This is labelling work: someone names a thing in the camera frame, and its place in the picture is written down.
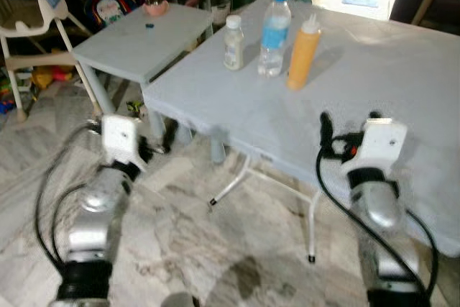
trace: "small blue table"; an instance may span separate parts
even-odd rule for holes
[[[140,7],[79,44],[73,54],[102,111],[112,113],[114,105],[94,69],[144,87],[211,24],[212,14],[200,9],[170,4],[166,14],[151,17]],[[162,130],[156,126],[155,131]]]

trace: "orange squeeze bottle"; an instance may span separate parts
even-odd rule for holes
[[[307,82],[308,72],[315,56],[321,31],[312,14],[308,21],[302,23],[294,41],[293,56],[291,57],[289,76],[286,85],[293,90],[300,90]]]

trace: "black cable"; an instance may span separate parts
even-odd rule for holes
[[[405,212],[416,222],[418,225],[423,229],[425,232],[428,241],[430,242],[431,246],[431,275],[430,275],[430,282],[428,284],[428,287],[426,288],[426,293],[428,294],[429,297],[431,297],[431,294],[433,293],[434,286],[436,284],[436,281],[438,279],[438,266],[439,266],[439,258],[438,258],[438,248],[436,246],[436,242],[434,241],[433,235],[431,235],[430,230],[426,226],[425,223],[417,216],[415,215],[411,210],[406,209]]]
[[[58,264],[63,267],[64,262],[63,259],[59,255],[59,250],[58,250],[58,245],[56,241],[56,221],[58,220],[58,215],[59,215],[59,209],[60,206],[62,205],[63,201],[73,192],[76,192],[80,190],[81,188],[85,187],[85,183],[81,183],[80,185],[73,186],[71,188],[68,188],[63,194],[59,196],[59,199],[56,201],[55,209],[52,212],[52,221],[51,221],[51,231],[50,231],[50,237],[51,237],[51,245],[52,245],[52,250],[54,251],[54,255],[56,258],[56,261]]]
[[[43,252],[45,252],[45,255],[47,258],[51,261],[51,263],[54,265],[56,270],[61,273],[62,272],[62,267],[60,266],[59,262],[57,259],[51,254],[50,250],[48,249],[47,245],[45,244],[45,241],[43,240],[41,230],[40,230],[40,206],[42,203],[42,197],[45,192],[46,186],[48,184],[48,180],[50,179],[53,171],[56,169],[56,167],[60,164],[61,160],[65,156],[65,154],[68,152],[70,149],[70,144],[76,139],[76,137],[82,133],[83,131],[91,128],[90,124],[85,124],[83,126],[77,127],[75,130],[73,130],[69,137],[64,141],[63,148],[59,151],[57,154],[55,161],[51,164],[51,166],[46,170],[45,175],[43,176],[42,182],[40,183],[39,189],[38,189],[38,194],[37,198],[35,200],[35,210],[34,210],[34,230],[35,230],[35,235],[37,236],[37,240],[41,248],[43,249]]]
[[[381,236],[368,227],[358,216],[350,212],[345,206],[342,205],[333,195],[329,192],[328,188],[326,187],[323,179],[321,177],[321,159],[323,158],[324,147],[321,147],[318,153],[318,157],[316,158],[316,176],[318,178],[318,182],[323,189],[323,192],[328,196],[331,201],[336,204],[336,206],[341,209],[351,220],[353,220],[360,228],[365,230],[368,235],[373,238],[378,244],[380,244],[392,257],[393,259],[406,270],[409,275],[414,279],[415,284],[418,286],[418,290],[423,297],[424,303],[426,306],[430,305],[430,298],[428,297],[427,290],[423,285],[423,282],[418,277],[418,275],[412,270],[412,268],[404,261],[404,259],[385,241]]]

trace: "plastic water bottle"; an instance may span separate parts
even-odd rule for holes
[[[243,67],[243,39],[242,18],[235,14],[228,16],[224,35],[224,65],[229,70],[239,70]]]
[[[282,67],[284,45],[290,25],[287,0],[273,0],[265,12],[257,72],[266,77],[279,75]]]

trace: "light blue table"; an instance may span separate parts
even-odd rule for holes
[[[408,126],[393,170],[403,198],[429,225],[439,249],[460,255],[460,37],[290,3],[284,72],[267,80],[257,75],[257,57],[269,2],[257,0],[241,15],[246,65],[240,71],[223,66],[221,30],[144,89],[147,108],[312,185],[321,112],[329,111],[340,134],[380,110]],[[285,80],[293,40],[311,13],[323,36],[307,85],[291,91]],[[324,175],[347,199],[339,164],[324,163]],[[421,237],[415,227],[410,233]]]
[[[211,24],[211,13],[200,9],[170,4],[166,14],[151,17],[140,7],[79,44],[73,54],[102,111],[111,113],[114,105],[94,68],[145,86]],[[157,119],[157,136],[162,134],[160,124]]]

